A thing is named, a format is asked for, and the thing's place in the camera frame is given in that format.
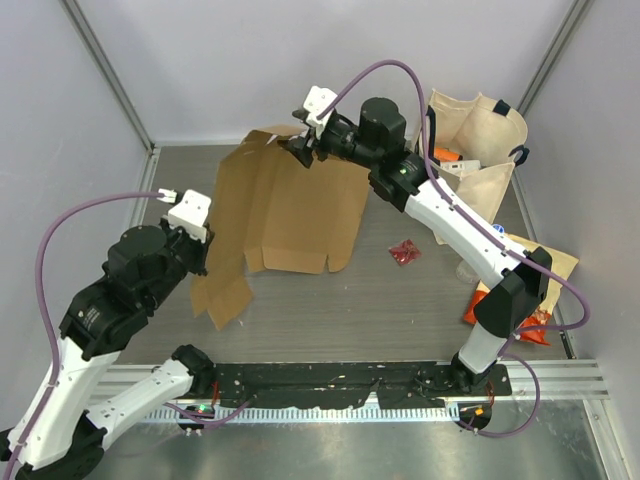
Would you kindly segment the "brown cardboard box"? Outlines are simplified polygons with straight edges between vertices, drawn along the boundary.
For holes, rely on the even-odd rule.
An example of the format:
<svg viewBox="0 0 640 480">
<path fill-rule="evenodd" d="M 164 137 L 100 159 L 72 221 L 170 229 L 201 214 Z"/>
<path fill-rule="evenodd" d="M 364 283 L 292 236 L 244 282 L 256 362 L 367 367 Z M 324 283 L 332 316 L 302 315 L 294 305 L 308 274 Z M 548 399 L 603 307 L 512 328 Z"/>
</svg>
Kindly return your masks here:
<svg viewBox="0 0 640 480">
<path fill-rule="evenodd" d="M 335 273 L 351 260 L 369 195 L 368 172 L 336 157 L 305 168 L 283 147 L 301 131 L 254 129 L 219 163 L 207 273 L 190 287 L 194 315 L 207 314 L 217 329 L 251 302 L 248 273 Z"/>
</svg>

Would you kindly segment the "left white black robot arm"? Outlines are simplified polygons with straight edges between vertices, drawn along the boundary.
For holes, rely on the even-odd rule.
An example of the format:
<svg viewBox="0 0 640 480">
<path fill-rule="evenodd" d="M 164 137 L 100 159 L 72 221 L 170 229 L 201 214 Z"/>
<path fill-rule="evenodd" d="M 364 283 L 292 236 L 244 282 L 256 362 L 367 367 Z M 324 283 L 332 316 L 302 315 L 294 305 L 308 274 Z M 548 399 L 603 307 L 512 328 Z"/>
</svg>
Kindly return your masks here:
<svg viewBox="0 0 640 480">
<path fill-rule="evenodd" d="M 205 219 L 168 214 L 157 226 L 129 229 L 109 248 L 103 276 L 74 296 L 60 324 L 60 376 L 47 405 L 30 405 L 19 424 L 1 434 L 1 459 L 17 458 L 17 478 L 83 479 L 153 409 L 211 391 L 213 362 L 182 345 L 126 391 L 88 404 L 100 378 L 169 294 L 188 274 L 205 274 L 212 238 Z"/>
</svg>

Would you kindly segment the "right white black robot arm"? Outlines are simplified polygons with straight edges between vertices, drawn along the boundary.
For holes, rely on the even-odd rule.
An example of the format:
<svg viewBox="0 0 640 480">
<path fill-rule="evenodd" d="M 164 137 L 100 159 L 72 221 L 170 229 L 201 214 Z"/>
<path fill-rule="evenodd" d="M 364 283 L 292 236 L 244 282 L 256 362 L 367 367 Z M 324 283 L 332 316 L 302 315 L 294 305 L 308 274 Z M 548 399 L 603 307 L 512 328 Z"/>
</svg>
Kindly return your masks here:
<svg viewBox="0 0 640 480">
<path fill-rule="evenodd" d="M 353 123 L 331 108 L 335 99 L 333 91 L 312 87 L 293 113 L 307 132 L 280 144 L 304 167 L 335 156 L 368 169 L 369 183 L 382 200 L 441 237 L 488 287 L 442 388 L 475 394 L 486 385 L 507 340 L 545 300 L 552 257 L 542 247 L 528 250 L 499 233 L 428 170 L 406 144 L 406 120 L 395 102 L 370 98 Z"/>
</svg>

